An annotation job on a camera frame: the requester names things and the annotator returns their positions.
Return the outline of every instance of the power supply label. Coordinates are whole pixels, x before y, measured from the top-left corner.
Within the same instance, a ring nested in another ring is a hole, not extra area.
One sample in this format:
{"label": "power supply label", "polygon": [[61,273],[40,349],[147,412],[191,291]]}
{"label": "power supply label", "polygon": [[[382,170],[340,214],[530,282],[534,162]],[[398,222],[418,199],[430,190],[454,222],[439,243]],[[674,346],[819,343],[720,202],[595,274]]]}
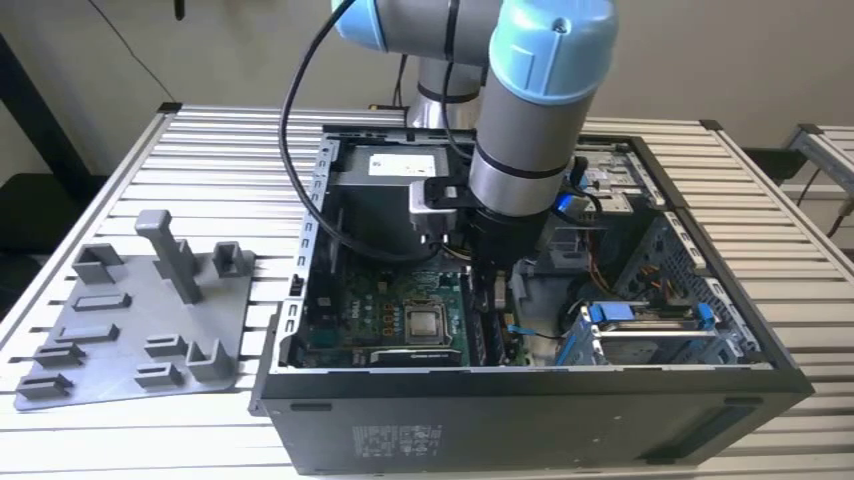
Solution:
{"label": "power supply label", "polygon": [[435,177],[436,158],[432,155],[371,155],[368,175],[378,177]]}

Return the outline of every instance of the metal case frame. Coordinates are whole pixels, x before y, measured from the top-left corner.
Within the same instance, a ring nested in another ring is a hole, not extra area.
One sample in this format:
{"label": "metal case frame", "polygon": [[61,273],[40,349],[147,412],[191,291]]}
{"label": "metal case frame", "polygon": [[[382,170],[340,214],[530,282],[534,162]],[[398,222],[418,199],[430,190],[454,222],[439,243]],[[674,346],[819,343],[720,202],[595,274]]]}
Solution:
{"label": "metal case frame", "polygon": [[[308,188],[320,208],[339,139],[446,141],[442,132],[403,128],[324,131]],[[591,138],[630,143],[771,368],[280,368],[275,359],[287,351],[305,301],[305,288],[296,289],[271,323],[251,408],[263,406],[300,473],[698,464],[813,393],[643,139],[582,137]],[[303,225],[295,284],[308,279],[317,234],[311,216]],[[430,441],[415,442],[418,435]]]}

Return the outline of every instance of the screw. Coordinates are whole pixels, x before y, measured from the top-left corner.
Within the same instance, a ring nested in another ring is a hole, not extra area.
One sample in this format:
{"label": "screw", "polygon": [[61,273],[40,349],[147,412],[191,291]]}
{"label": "screw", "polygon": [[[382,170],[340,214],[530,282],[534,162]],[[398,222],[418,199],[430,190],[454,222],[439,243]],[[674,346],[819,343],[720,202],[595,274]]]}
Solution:
{"label": "screw", "polygon": [[562,18],[556,19],[551,24],[551,30],[559,34],[564,34],[567,32],[566,21]]}

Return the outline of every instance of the light blue joint cap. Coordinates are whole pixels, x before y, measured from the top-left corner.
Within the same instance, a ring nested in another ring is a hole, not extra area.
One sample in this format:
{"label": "light blue joint cap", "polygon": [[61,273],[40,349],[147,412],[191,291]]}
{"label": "light blue joint cap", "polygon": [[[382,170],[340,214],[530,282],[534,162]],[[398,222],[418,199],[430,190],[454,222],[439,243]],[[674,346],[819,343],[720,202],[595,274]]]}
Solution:
{"label": "light blue joint cap", "polygon": [[611,0],[504,0],[490,41],[498,80],[540,105],[586,97],[611,66],[616,26]]}
{"label": "light blue joint cap", "polygon": [[[341,1],[332,0],[332,10],[337,8]],[[341,15],[335,28],[344,40],[371,50],[387,51],[383,29],[379,25],[376,0],[356,0]]]}

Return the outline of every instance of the aluminum table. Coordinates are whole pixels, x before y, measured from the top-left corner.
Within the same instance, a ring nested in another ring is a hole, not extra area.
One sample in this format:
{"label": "aluminum table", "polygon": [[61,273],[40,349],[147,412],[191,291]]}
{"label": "aluminum table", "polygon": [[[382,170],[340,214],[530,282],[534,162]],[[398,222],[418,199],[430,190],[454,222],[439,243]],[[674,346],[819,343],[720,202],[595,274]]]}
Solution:
{"label": "aluminum table", "polygon": [[[402,124],[390,111],[301,110],[289,145],[308,180],[323,124]],[[145,128],[67,239],[0,323],[0,473],[40,478],[296,478],[272,425],[247,413],[264,330],[288,291],[303,207],[272,109],[184,105]],[[696,121],[591,118],[587,133],[644,138],[817,394],[696,469],[436,474],[428,478],[854,478],[854,266],[723,131]],[[193,251],[223,239],[260,256],[232,393],[21,414],[13,390],[73,285],[79,245],[151,254],[143,209],[169,209]]]}

